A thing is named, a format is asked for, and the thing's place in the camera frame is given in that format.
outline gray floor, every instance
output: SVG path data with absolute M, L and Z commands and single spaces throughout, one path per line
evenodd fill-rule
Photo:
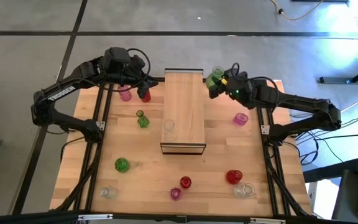
M 315 3 L 278 1 L 296 17 Z M 80 0 L 0 0 L 0 30 L 72 30 Z M 258 0 L 163 1 L 89 0 L 80 26 L 85 31 L 244 31 L 358 33 L 352 9 L 343 3 L 323 3 L 299 21 L 277 16 L 273 4 Z M 69 37 L 0 37 L 0 215 L 9 213 L 23 167 L 37 131 L 31 122 L 32 94 L 56 79 Z M 311 37 L 77 37 L 67 73 L 110 46 L 137 47 L 152 62 L 151 75 L 164 68 L 229 68 L 239 62 L 251 77 L 265 75 L 284 81 L 287 93 L 330 98 L 345 108 L 358 100 L 358 86 L 321 85 L 320 76 L 347 77 L 358 73 L 358 38 Z M 72 114 L 77 95 L 58 102 Z M 343 121 L 358 117 L 358 105 L 346 111 Z M 332 135 L 358 134 L 358 123 Z M 48 135 L 24 206 L 24 212 L 48 210 L 59 168 L 65 135 Z M 342 160 L 358 157 L 358 138 L 329 140 Z M 302 153 L 313 142 L 300 145 Z M 339 162 L 321 144 L 318 159 L 305 170 Z

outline wooden box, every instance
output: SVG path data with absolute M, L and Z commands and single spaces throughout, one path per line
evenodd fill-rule
M 203 74 L 165 74 L 162 154 L 202 155 L 205 150 Z

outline red glass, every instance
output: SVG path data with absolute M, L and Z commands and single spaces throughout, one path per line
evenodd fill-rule
M 146 93 L 145 97 L 142 99 L 142 101 L 143 101 L 144 103 L 147 103 L 147 102 L 149 102 L 151 99 L 152 99 L 152 97 L 150 96 L 150 90 L 147 90 L 147 93 Z
M 226 180 L 230 184 L 238 184 L 242 179 L 242 172 L 239 170 L 229 170 L 226 174 Z
M 180 179 L 180 186 L 184 189 L 187 189 L 191 186 L 191 179 L 190 177 L 182 177 Z

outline wooden tabletop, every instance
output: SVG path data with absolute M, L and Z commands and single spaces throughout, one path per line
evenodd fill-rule
M 283 91 L 282 82 L 276 82 Z M 204 128 L 207 147 L 202 156 L 162 155 L 160 141 L 163 121 L 164 82 L 150 89 L 152 99 L 143 103 L 132 90 L 132 99 L 124 102 L 113 93 L 109 118 L 95 185 L 92 211 L 111 213 L 232 215 L 271 217 L 267 175 L 262 154 L 256 110 L 248 110 L 226 95 L 211 100 L 203 88 Z M 75 117 L 91 118 L 97 88 L 81 90 Z M 148 128 L 137 124 L 136 111 L 143 110 L 150 120 Z M 236 113 L 245 113 L 249 120 L 244 126 L 233 124 Z M 273 118 L 278 124 L 290 122 L 287 109 L 277 108 Z M 81 137 L 75 132 L 68 141 Z M 78 181 L 86 143 L 67 145 L 60 166 L 50 208 L 59 206 Z M 286 186 L 296 201 L 311 213 L 305 180 L 297 150 L 284 144 L 280 147 Z M 114 168 L 115 160 L 125 157 L 131 163 L 126 173 Z M 252 184 L 255 194 L 248 199 L 235 198 L 233 185 L 225 173 L 237 169 L 243 173 L 241 182 Z M 169 197 L 170 189 L 179 187 L 181 177 L 189 176 L 192 186 L 184 190 L 179 201 Z M 100 196 L 103 187 L 118 189 L 113 199 Z M 283 213 L 277 186 L 278 209 Z

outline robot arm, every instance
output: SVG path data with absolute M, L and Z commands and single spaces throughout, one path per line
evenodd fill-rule
M 100 124 L 92 119 L 80 120 L 55 109 L 55 102 L 81 88 L 91 88 L 105 83 L 117 83 L 137 87 L 137 94 L 144 98 L 149 88 L 158 83 L 144 73 L 144 61 L 134 55 L 129 56 L 126 49 L 112 47 L 104 56 L 83 62 L 70 76 L 52 86 L 34 93 L 34 104 L 31 106 L 33 123 L 39 126 L 59 125 L 63 130 L 79 130 L 85 141 L 98 142 L 101 137 Z
M 294 123 L 265 127 L 264 134 L 268 135 L 268 142 L 276 146 L 281 146 L 284 139 L 292 134 L 314 129 L 334 131 L 341 127 L 341 111 L 329 100 L 282 93 L 276 88 L 267 86 L 263 80 L 248 78 L 246 72 L 233 76 L 232 70 L 226 70 L 220 77 L 211 75 L 208 78 L 214 83 L 208 87 L 211 99 L 225 93 L 248 109 L 259 106 L 274 110 L 280 106 L 312 114 L 312 117 Z

